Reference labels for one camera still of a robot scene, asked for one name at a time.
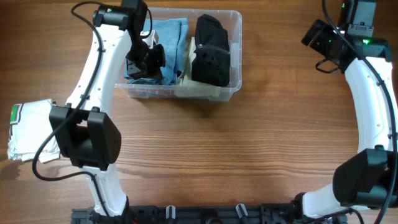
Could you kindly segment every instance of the plastic container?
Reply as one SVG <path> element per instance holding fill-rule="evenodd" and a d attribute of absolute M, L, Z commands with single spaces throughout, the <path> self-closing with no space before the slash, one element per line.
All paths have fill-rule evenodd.
<path fill-rule="evenodd" d="M 204 9 L 166 9 L 150 8 L 153 19 L 167 20 L 187 18 L 189 21 L 189 32 L 187 40 L 195 36 L 197 19 L 203 14 L 209 14 L 218 19 L 224 29 L 228 31 L 229 50 L 231 54 L 231 66 L 229 68 L 229 85 L 219 87 L 215 94 L 214 88 L 187 87 L 177 85 L 137 85 L 127 84 L 123 78 L 123 64 L 116 88 L 121 88 L 132 98 L 196 98 L 209 99 L 213 101 L 228 101 L 232 95 L 242 86 L 242 15 L 232 10 L 204 10 Z"/>

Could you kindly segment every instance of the black cloth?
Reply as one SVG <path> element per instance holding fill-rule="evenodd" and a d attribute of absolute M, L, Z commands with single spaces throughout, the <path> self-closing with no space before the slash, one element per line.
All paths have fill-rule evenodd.
<path fill-rule="evenodd" d="M 212 16 L 198 18 L 195 31 L 196 58 L 192 62 L 192 80 L 215 86 L 227 86 L 231 64 L 228 31 Z"/>

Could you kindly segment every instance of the blue towel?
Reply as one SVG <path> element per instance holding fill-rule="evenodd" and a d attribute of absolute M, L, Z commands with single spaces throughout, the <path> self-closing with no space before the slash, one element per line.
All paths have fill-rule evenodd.
<path fill-rule="evenodd" d="M 169 19 L 166 21 L 153 20 L 152 28 L 159 35 L 158 44 L 162 44 L 166 56 L 166 66 L 161 67 L 163 74 L 162 80 L 151 78 L 140 78 L 138 80 L 129 79 L 132 84 L 153 84 L 153 85 L 172 85 L 177 82 L 177 74 L 184 69 L 183 53 L 185 48 L 185 39 L 188 34 L 188 19 Z M 149 31 L 150 20 L 146 19 L 144 31 Z"/>

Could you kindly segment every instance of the folded cloth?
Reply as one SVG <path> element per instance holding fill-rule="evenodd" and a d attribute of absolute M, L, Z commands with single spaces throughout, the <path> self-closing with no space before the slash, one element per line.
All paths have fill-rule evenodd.
<path fill-rule="evenodd" d="M 41 100 L 12 106 L 8 159 L 33 159 L 40 145 L 52 132 L 49 114 L 52 100 Z M 55 137 L 44 147 L 40 162 L 59 159 L 60 149 Z"/>
<path fill-rule="evenodd" d="M 195 90 L 174 90 L 174 94 L 178 97 L 204 97 L 204 96 L 214 96 L 218 97 L 220 95 L 221 88 L 218 86 L 201 83 L 192 80 L 192 62 L 196 57 L 195 54 L 195 38 L 192 37 L 191 42 L 188 44 L 188 47 L 185 47 L 185 69 L 182 72 L 181 79 L 179 79 L 178 86 L 187 86 L 187 87 L 202 87 L 203 91 L 195 91 Z"/>
<path fill-rule="evenodd" d="M 162 44 L 166 56 L 166 66 L 161 67 L 163 74 L 162 80 L 151 78 L 140 78 L 137 80 L 129 79 L 131 84 L 153 84 L 171 85 L 176 84 L 177 76 L 182 73 L 184 68 L 183 53 L 185 48 L 185 38 L 188 34 L 188 19 L 169 19 L 166 21 L 153 20 L 152 28 L 159 35 L 158 44 Z M 146 19 L 144 31 L 149 31 L 150 20 Z"/>
<path fill-rule="evenodd" d="M 212 16 L 198 18 L 195 31 L 196 59 L 192 62 L 192 80 L 216 86 L 229 83 L 228 32 Z"/>

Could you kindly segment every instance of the wooden table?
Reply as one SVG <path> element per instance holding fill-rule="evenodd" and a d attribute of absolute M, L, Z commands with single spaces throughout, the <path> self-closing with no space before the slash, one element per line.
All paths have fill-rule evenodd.
<path fill-rule="evenodd" d="M 91 31 L 72 1 L 0 4 L 0 222 L 69 223 L 93 205 L 84 177 L 43 182 L 31 162 L 7 159 L 11 106 L 52 98 L 63 105 L 81 75 Z M 329 1 L 337 21 L 340 5 Z M 117 161 L 132 205 L 258 205 L 319 189 L 356 154 L 358 128 L 344 75 L 325 75 L 322 56 L 300 43 L 321 1 L 147 1 L 151 7 L 235 9 L 243 16 L 243 85 L 227 103 L 135 100 L 115 90 L 113 121 L 123 136 Z M 91 18 L 96 6 L 79 9 Z M 397 1 L 378 0 L 375 37 L 398 57 Z M 394 70 L 394 81 L 398 70 Z M 39 165 L 54 177 L 68 159 Z M 373 223 L 377 212 L 363 212 Z M 396 223 L 388 210 L 384 223 Z M 350 218 L 357 223 L 356 217 Z"/>

